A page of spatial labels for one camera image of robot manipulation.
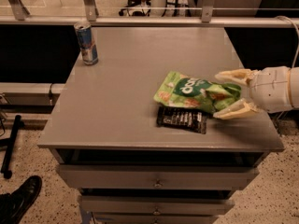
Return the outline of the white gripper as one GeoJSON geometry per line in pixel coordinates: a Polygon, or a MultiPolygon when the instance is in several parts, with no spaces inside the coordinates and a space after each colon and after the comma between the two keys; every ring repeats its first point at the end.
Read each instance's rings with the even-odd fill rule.
{"type": "Polygon", "coordinates": [[[291,110],[288,91],[289,71],[289,67],[279,66],[266,67],[261,71],[235,69],[219,72],[215,75],[219,81],[249,85],[249,95],[255,104],[242,98],[214,113],[213,117],[215,119],[242,119],[259,113],[261,109],[268,113],[291,110]]]}

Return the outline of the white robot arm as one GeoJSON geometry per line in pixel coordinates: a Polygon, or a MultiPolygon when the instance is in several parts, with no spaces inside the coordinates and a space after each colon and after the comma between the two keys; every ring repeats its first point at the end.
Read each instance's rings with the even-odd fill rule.
{"type": "Polygon", "coordinates": [[[277,113],[299,108],[299,68],[266,67],[219,72],[215,78],[249,88],[249,100],[242,98],[213,114],[216,119],[239,119],[262,111],[277,113]]]}

